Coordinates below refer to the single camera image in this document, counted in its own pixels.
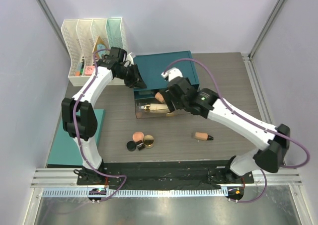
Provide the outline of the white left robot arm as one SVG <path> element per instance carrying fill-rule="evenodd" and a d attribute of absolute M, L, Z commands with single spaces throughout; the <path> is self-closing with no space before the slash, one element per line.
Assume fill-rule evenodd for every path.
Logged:
<path fill-rule="evenodd" d="M 97 118 L 94 106 L 103 90 L 115 79 L 121 79 L 129 88 L 146 88 L 134 63 L 135 55 L 118 47 L 93 53 L 94 70 L 84 86 L 71 98 L 62 100 L 63 129 L 75 141 L 84 168 L 90 169 L 88 178 L 99 185 L 105 181 L 103 160 L 98 152 L 95 134 Z"/>

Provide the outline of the BB cream pump bottle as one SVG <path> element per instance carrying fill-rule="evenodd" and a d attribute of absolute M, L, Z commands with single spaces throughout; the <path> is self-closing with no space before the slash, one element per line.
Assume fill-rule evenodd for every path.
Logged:
<path fill-rule="evenodd" d="M 155 99 L 156 99 L 157 101 L 159 101 L 160 103 L 165 104 L 164 97 L 162 96 L 162 94 L 161 94 L 160 92 L 157 92 L 157 93 L 155 94 Z"/>

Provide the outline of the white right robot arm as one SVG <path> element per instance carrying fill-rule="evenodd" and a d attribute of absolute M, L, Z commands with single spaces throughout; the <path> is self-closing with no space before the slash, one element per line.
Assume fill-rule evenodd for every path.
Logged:
<path fill-rule="evenodd" d="M 283 164 L 289 143 L 275 133 L 288 136 L 290 129 L 286 125 L 275 127 L 230 104 L 224 105 L 216 92 L 208 88 L 198 90 L 186 77 L 168 79 L 167 87 L 161 90 L 161 94 L 170 111 L 183 109 L 192 115 L 218 122 L 255 145 L 254 150 L 231 157 L 228 168 L 224 171 L 227 181 L 235 183 L 248 172 L 258 169 L 276 173 Z"/>

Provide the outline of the beige foundation tube black cap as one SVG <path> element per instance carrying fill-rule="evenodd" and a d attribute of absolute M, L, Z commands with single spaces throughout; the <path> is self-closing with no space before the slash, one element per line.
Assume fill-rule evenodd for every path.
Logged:
<path fill-rule="evenodd" d="M 195 132 L 194 138 L 201 141 L 213 141 L 214 137 L 207 133 Z"/>

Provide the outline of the clear acrylic drawer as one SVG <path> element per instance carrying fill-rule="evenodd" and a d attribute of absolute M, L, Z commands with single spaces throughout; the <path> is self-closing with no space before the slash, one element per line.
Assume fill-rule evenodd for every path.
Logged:
<path fill-rule="evenodd" d="M 184 109 L 170 112 L 161 93 L 158 90 L 134 92 L 135 114 L 137 119 L 152 117 L 173 117 L 190 114 Z"/>

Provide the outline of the cream foundation bottle gold pump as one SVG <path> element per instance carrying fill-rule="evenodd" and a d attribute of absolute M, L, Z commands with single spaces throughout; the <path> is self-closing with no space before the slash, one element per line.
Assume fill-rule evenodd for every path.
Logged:
<path fill-rule="evenodd" d="M 139 109 L 149 113 L 169 113 L 169 109 L 166 104 L 150 103 L 150 104 L 139 104 Z"/>

